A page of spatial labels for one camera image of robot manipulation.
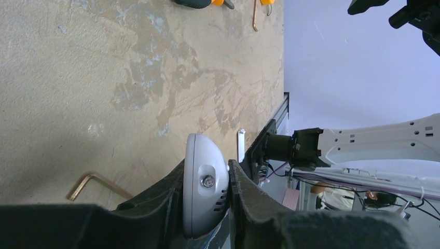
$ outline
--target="allen key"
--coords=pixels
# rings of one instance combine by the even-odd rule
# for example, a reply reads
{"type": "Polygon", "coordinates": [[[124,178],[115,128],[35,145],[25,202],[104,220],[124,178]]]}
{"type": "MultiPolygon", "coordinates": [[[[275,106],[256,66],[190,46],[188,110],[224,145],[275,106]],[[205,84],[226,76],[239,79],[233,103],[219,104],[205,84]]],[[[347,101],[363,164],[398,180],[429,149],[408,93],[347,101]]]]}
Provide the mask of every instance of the allen key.
{"type": "Polygon", "coordinates": [[[75,201],[75,199],[78,197],[78,195],[81,193],[81,191],[84,189],[84,187],[87,185],[87,183],[94,179],[104,187],[110,189],[111,191],[117,193],[121,197],[125,199],[131,199],[133,198],[133,195],[110,181],[109,179],[105,178],[104,176],[96,173],[96,172],[89,172],[84,174],[78,181],[78,183],[72,188],[72,190],[67,195],[67,199],[70,201],[75,201]]]}
{"type": "Polygon", "coordinates": [[[258,32],[257,29],[257,0],[254,2],[254,15],[252,17],[252,27],[254,28],[255,32],[258,32]]]}

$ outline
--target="black metal bracket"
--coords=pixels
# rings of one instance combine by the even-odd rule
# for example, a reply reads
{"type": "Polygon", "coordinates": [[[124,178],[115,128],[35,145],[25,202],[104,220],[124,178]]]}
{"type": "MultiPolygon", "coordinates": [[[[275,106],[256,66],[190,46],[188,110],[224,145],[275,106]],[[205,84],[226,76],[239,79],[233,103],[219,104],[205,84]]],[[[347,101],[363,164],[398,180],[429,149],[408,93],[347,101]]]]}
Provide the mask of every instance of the black metal bracket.
{"type": "Polygon", "coordinates": [[[319,157],[321,150],[318,149],[319,136],[323,133],[322,129],[304,129],[293,133],[294,150],[291,164],[294,168],[303,171],[314,171],[316,167],[330,167],[319,157]]]}
{"type": "MultiPolygon", "coordinates": [[[[382,6],[388,0],[353,0],[348,14],[364,13],[370,7],[382,6]]],[[[407,0],[406,6],[392,15],[388,22],[399,29],[406,23],[420,29],[423,41],[440,56],[440,5],[437,0],[407,0]]]]}
{"type": "Polygon", "coordinates": [[[271,119],[246,151],[244,160],[240,163],[245,174],[256,184],[258,184],[258,171],[265,161],[264,148],[267,135],[275,134],[276,129],[276,121],[271,119]]]}

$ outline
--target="screw head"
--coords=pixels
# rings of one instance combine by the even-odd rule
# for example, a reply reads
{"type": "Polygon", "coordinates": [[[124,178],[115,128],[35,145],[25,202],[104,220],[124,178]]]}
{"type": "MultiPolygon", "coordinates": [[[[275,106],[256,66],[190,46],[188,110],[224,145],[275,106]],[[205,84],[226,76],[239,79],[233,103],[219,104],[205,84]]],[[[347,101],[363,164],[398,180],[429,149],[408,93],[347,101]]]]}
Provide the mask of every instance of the screw head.
{"type": "Polygon", "coordinates": [[[212,175],[206,175],[206,176],[202,177],[202,179],[200,180],[200,183],[205,188],[210,188],[210,187],[214,186],[215,179],[214,179],[214,177],[212,175]]]}

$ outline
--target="table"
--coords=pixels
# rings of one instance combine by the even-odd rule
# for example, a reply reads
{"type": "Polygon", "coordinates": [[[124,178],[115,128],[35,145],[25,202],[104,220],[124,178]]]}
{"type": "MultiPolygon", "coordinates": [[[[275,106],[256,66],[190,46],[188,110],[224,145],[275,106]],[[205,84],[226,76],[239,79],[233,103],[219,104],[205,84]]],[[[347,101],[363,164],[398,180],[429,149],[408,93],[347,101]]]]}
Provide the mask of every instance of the table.
{"type": "MultiPolygon", "coordinates": [[[[62,203],[96,171],[136,195],[203,132],[236,158],[283,100],[283,1],[6,0],[0,11],[0,203],[62,203]]],[[[77,203],[123,199],[91,182],[77,203]]]]}

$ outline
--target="orange handle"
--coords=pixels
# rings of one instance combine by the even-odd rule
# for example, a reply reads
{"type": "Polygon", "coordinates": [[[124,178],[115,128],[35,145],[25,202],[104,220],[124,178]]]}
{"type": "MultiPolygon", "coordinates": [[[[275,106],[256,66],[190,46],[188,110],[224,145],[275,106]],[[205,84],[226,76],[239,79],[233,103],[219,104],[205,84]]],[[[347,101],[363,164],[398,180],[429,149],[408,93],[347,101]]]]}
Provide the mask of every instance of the orange handle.
{"type": "Polygon", "coordinates": [[[221,6],[221,5],[223,5],[224,1],[225,0],[212,0],[212,4],[215,6],[221,6]]]}

